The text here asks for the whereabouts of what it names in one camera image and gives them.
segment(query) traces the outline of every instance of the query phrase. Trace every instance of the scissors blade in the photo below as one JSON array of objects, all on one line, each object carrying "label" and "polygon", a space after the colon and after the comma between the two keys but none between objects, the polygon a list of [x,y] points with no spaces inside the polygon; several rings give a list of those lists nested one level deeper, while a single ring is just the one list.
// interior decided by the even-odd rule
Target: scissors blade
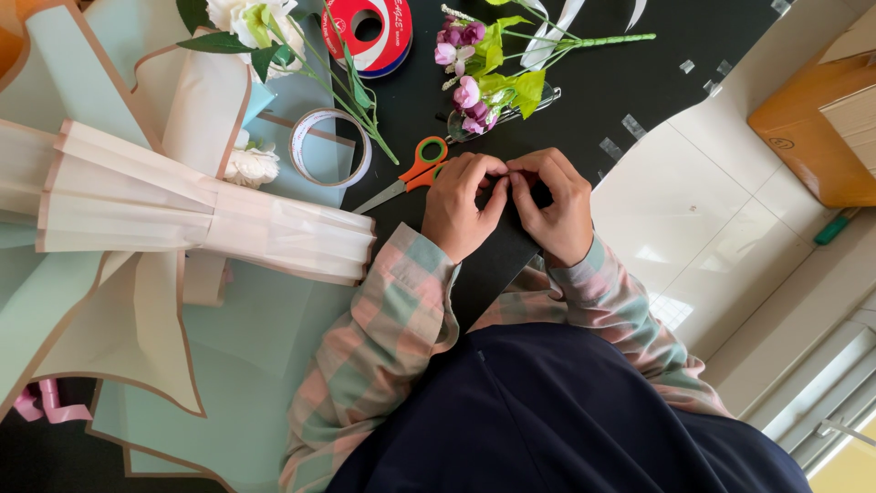
[{"label": "scissors blade", "polygon": [[356,207],[353,210],[354,214],[363,214],[371,209],[374,209],[378,205],[386,202],[387,200],[393,198],[394,196],[400,195],[405,191],[405,181],[404,180],[396,180],[395,183],[387,187],[384,191],[378,193],[374,197],[371,198],[368,202]]}]

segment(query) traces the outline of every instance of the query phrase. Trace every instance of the white artificial flower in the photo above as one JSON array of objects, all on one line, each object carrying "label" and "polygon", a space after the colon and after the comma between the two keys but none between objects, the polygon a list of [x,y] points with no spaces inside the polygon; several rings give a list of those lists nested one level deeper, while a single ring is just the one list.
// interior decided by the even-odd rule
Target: white artificial flower
[{"label": "white artificial flower", "polygon": [[261,149],[247,150],[250,134],[240,130],[234,141],[234,148],[225,167],[224,180],[235,185],[258,189],[263,183],[273,182],[279,175],[279,156],[273,151],[275,146],[267,144]]},{"label": "white artificial flower", "polygon": [[[298,2],[295,2],[295,0],[207,0],[207,13],[216,28],[236,34],[237,38],[240,39],[240,42],[250,48],[258,48],[258,43],[244,20],[244,12],[260,4],[266,4],[268,6],[271,14],[277,19],[279,30],[283,33],[283,37],[286,38],[286,43],[288,43],[301,58],[306,60],[307,56],[304,54],[304,39],[302,39],[301,36],[299,36],[298,31],[295,30],[295,26],[298,25],[298,23],[293,25],[294,21],[286,16],[291,9],[298,5]],[[271,31],[268,31],[268,38],[281,42]],[[251,63],[250,54],[239,54],[238,56],[246,64]],[[286,69],[301,70],[301,67],[301,60],[296,57],[295,61],[286,66]],[[268,68],[268,79],[275,79],[277,77],[282,77],[283,75],[288,75],[286,72],[279,72],[278,69],[280,68],[282,68],[280,65],[272,63]],[[251,70],[250,72],[252,80],[258,81],[258,75],[255,70]]]}]

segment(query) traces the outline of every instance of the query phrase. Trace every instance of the flower bouquet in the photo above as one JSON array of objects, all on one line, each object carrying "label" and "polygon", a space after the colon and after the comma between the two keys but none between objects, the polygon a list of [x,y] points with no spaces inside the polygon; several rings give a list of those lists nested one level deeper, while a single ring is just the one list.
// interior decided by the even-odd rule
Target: flower bouquet
[{"label": "flower bouquet", "polygon": [[[442,86],[443,90],[459,86],[453,92],[455,111],[448,118],[448,130],[456,140],[465,139],[465,133],[483,134],[508,114],[529,118],[542,104],[552,97],[554,90],[545,84],[545,73],[568,52],[576,48],[625,43],[654,39],[655,34],[635,34],[610,38],[582,39],[551,23],[533,9],[532,0],[486,0],[493,5],[510,2],[521,5],[530,14],[552,26],[562,34],[560,39],[530,36],[508,28],[518,24],[532,24],[521,16],[499,18],[491,25],[460,11],[442,5],[445,22],[435,40],[435,63],[443,65],[453,77]],[[547,44],[519,54],[505,55],[502,51],[502,36],[515,36]],[[535,52],[547,52],[548,56],[534,57],[535,61],[514,75],[492,73],[510,59],[526,57]]]},{"label": "flower bouquet", "polygon": [[[350,50],[341,38],[326,0],[322,0],[322,4],[341,40],[347,66],[353,67]],[[297,5],[295,0],[177,0],[177,8],[189,32],[194,34],[198,27],[218,30],[177,44],[207,53],[237,54],[251,65],[254,77],[261,82],[289,74],[315,79],[362,124],[368,135],[398,165],[399,160],[378,131],[377,95],[365,87],[356,70],[347,71],[346,82],[332,72],[329,63],[314,50],[296,19],[290,15]],[[324,80],[311,68],[305,47],[328,70],[330,80]],[[334,91],[332,80],[346,97]]]}]

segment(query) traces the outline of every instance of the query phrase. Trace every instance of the tape roll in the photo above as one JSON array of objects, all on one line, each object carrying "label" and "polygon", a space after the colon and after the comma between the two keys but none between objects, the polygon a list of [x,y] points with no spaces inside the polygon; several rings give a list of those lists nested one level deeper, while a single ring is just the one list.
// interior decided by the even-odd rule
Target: tape roll
[{"label": "tape roll", "polygon": [[[411,10],[406,0],[333,0],[328,2],[341,38],[347,43],[360,77],[389,74],[407,58],[413,44]],[[359,24],[367,18],[380,21],[380,34],[372,40],[356,38]],[[322,38],[338,64],[347,69],[341,42],[322,10]]]},{"label": "tape roll", "polygon": [[[340,118],[352,122],[352,124],[358,129],[359,133],[362,134],[362,143],[364,147],[362,160],[359,162],[359,166],[356,170],[350,173],[349,178],[336,183],[320,182],[314,178],[309,171],[307,171],[307,167],[304,165],[304,138],[307,137],[307,133],[310,132],[314,125],[329,118]],[[329,187],[331,189],[346,189],[347,187],[356,184],[363,176],[365,176],[365,173],[368,172],[368,167],[371,165],[371,140],[368,138],[368,134],[365,133],[365,129],[362,125],[349,113],[334,108],[317,108],[301,117],[292,129],[292,135],[289,136],[289,155],[292,157],[292,166],[309,182],[322,187]]]}]

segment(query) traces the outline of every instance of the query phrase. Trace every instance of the orange scissors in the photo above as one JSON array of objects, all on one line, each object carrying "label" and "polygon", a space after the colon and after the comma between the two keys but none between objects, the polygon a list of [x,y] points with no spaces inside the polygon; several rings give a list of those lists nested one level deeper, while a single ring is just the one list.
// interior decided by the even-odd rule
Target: orange scissors
[{"label": "orange scissors", "polygon": [[[441,148],[441,153],[433,159],[423,157],[423,149],[429,144],[438,144]],[[420,144],[417,144],[417,151],[413,156],[413,166],[407,170],[399,179],[390,185],[384,191],[378,193],[368,202],[356,207],[353,210],[354,214],[362,214],[381,205],[394,196],[399,196],[402,192],[409,192],[419,187],[430,187],[434,183],[438,173],[444,168],[444,158],[447,157],[447,142],[441,137],[426,137]]]}]

